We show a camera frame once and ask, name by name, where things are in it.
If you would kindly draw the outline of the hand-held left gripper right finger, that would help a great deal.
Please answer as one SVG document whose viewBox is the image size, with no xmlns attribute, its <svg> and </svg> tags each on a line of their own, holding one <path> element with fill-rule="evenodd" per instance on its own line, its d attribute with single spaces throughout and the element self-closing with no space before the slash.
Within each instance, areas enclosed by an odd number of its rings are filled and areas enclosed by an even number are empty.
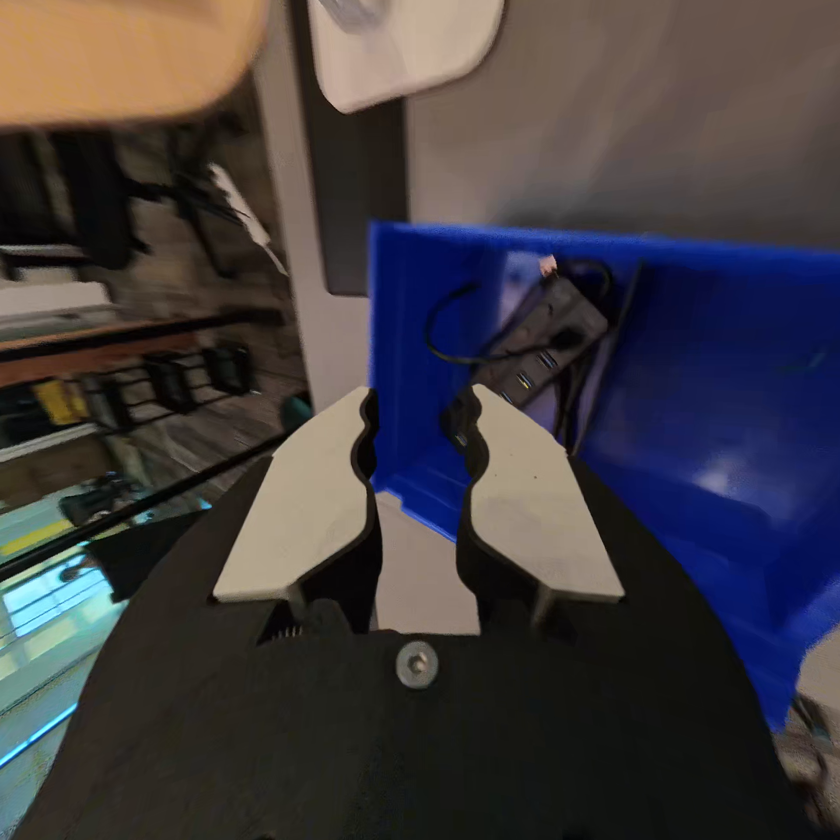
<svg viewBox="0 0 840 840">
<path fill-rule="evenodd" d="M 625 589 L 565 448 L 484 385 L 459 398 L 469 482 L 456 569 L 479 622 L 504 604 L 547 624 L 560 602 L 619 603 Z"/>
</svg>

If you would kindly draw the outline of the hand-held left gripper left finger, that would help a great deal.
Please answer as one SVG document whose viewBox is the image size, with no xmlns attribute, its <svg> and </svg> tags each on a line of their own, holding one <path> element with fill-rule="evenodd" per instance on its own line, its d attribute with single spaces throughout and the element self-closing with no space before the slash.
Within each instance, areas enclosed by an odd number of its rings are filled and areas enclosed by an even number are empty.
<svg viewBox="0 0 840 840">
<path fill-rule="evenodd" d="M 371 478 L 375 390 L 360 386 L 281 444 L 213 588 L 222 603 L 320 599 L 372 617 L 382 529 Z"/>
</svg>

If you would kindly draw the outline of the blue plastic bin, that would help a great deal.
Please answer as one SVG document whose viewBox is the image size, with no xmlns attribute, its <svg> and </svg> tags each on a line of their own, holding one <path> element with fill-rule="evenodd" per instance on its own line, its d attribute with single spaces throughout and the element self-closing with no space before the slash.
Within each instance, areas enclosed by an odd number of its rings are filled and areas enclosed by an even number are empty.
<svg viewBox="0 0 840 840">
<path fill-rule="evenodd" d="M 838 626 L 838 252 L 654 234 L 372 223 L 374 488 L 455 540 L 464 460 L 439 418 L 536 259 L 592 260 L 633 290 L 583 433 L 583 461 L 718 614 L 772 730 L 809 650 Z"/>
</svg>

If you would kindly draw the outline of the black office chair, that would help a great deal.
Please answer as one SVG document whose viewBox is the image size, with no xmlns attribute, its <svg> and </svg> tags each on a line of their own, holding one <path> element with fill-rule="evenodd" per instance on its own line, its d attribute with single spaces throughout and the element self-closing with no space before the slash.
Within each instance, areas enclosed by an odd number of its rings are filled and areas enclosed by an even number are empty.
<svg viewBox="0 0 840 840">
<path fill-rule="evenodd" d="M 2 276 L 20 281 L 23 270 L 96 266 L 124 270 L 135 256 L 152 250 L 137 234 L 133 201 L 173 204 L 175 214 L 196 237 L 218 277 L 236 274 L 214 252 L 201 214 L 244 227 L 244 219 L 212 197 L 210 153 L 226 133 L 245 132 L 230 112 L 200 123 L 176 124 L 163 131 L 166 182 L 131 177 L 118 158 L 109 130 L 47 132 L 57 174 L 66 188 L 70 226 L 61 223 L 49 193 L 46 165 L 31 132 L 2 134 Z"/>
</svg>

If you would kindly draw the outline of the instruction sheet on stand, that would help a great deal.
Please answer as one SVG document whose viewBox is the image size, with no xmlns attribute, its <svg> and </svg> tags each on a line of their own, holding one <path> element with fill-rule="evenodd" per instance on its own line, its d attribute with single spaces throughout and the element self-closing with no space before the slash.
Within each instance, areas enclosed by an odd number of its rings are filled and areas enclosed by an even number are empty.
<svg viewBox="0 0 840 840">
<path fill-rule="evenodd" d="M 3 132 L 160 122 L 248 73 L 266 1 L 2 1 Z"/>
</svg>

